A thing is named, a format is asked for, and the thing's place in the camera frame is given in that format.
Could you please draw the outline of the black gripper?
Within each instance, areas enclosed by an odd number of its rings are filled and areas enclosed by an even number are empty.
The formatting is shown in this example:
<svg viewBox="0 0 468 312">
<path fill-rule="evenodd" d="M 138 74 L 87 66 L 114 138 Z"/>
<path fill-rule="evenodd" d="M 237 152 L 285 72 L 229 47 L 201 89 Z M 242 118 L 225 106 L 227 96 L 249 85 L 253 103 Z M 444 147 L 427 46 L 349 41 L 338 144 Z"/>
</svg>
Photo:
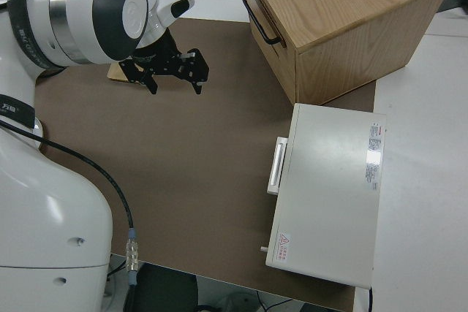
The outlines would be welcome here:
<svg viewBox="0 0 468 312">
<path fill-rule="evenodd" d="M 136 49 L 132 59 L 119 62 L 125 78 L 130 83 L 144 85 L 152 94 L 157 93 L 158 85 L 153 75 L 185 75 L 187 69 L 180 59 L 175 40 L 170 32 L 165 32 L 157 41 Z M 196 94 L 202 93 L 203 84 L 208 81 L 209 67 L 202 53 L 193 48 L 187 52 L 189 68 L 188 81 Z"/>
</svg>

